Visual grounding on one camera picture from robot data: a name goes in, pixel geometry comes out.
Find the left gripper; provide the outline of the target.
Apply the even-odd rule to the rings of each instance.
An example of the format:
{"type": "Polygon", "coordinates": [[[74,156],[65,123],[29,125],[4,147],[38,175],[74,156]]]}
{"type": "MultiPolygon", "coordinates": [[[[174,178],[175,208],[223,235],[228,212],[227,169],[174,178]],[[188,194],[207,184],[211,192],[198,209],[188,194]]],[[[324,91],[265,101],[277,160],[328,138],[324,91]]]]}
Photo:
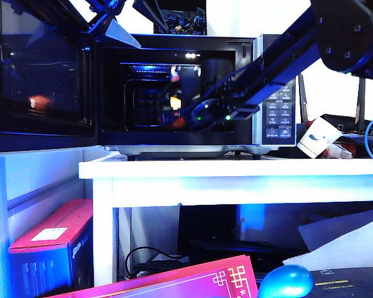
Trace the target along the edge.
{"type": "MultiPolygon", "coordinates": [[[[96,13],[93,20],[88,22],[89,31],[100,31],[108,27],[107,37],[135,48],[141,48],[141,44],[116,20],[126,0],[87,0],[86,2],[90,5],[90,10],[96,13]]],[[[135,0],[132,6],[154,25],[168,32],[168,25],[156,0],[135,0]]]]}

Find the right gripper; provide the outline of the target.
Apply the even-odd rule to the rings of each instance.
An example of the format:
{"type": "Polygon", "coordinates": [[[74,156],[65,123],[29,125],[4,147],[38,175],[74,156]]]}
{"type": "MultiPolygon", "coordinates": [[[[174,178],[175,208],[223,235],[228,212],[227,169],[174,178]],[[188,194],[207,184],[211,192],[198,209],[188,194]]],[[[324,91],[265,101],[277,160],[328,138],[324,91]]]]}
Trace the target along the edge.
{"type": "Polygon", "coordinates": [[[197,105],[201,100],[201,66],[181,67],[182,107],[197,105]]]}

